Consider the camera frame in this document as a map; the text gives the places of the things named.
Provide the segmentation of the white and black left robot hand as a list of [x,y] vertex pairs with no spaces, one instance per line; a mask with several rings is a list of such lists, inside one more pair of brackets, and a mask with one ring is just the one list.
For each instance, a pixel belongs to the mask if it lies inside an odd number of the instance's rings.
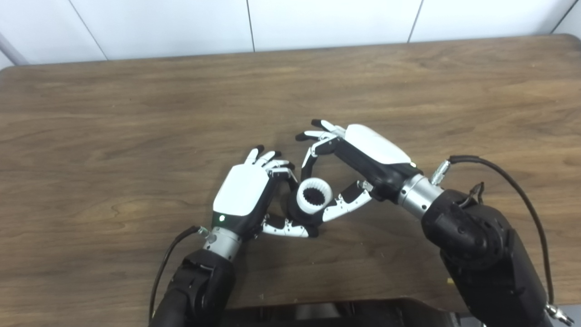
[[212,204],[211,228],[224,228],[244,242],[263,232],[279,185],[286,182],[291,191],[299,186],[295,166],[280,156],[280,151],[265,152],[260,144],[230,169]]

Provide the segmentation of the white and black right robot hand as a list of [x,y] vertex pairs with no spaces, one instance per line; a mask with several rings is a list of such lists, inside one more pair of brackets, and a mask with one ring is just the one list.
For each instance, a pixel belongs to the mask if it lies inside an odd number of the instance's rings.
[[299,142],[313,140],[301,166],[302,180],[313,176],[313,166],[319,157],[330,154],[361,174],[363,180],[353,182],[322,209],[304,214],[303,220],[309,225],[320,226],[372,199],[398,203],[405,184],[422,174],[400,147],[365,125],[350,124],[343,128],[321,119],[314,119],[311,124],[318,130],[295,137]]

